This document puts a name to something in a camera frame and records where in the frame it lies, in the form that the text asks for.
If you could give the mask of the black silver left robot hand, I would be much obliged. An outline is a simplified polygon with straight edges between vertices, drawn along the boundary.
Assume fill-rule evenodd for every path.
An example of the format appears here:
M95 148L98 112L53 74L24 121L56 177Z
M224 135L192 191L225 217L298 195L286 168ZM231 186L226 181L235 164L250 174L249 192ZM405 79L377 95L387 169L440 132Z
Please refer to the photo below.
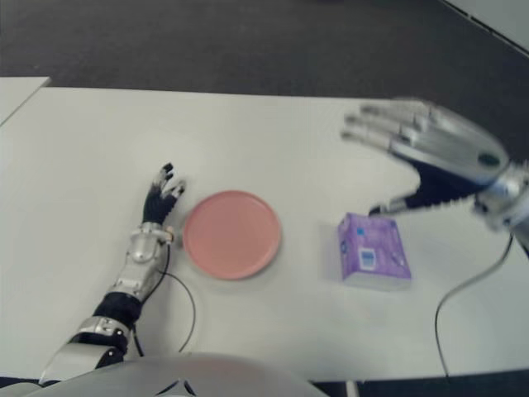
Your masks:
M152 179L143 205L142 223L164 224L186 190L184 180L179 180L175 185L167 187L173 177L174 166L172 163L166 163Z

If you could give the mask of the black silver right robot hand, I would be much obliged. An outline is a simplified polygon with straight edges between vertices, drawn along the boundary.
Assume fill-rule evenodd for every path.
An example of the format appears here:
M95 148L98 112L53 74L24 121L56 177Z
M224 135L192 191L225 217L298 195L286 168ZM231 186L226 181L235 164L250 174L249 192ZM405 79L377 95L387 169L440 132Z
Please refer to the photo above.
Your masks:
M341 138L409 164L417 189L370 210L372 215L439 206L492 186L511 163L490 132L440 105L413 98L362 103L344 117Z

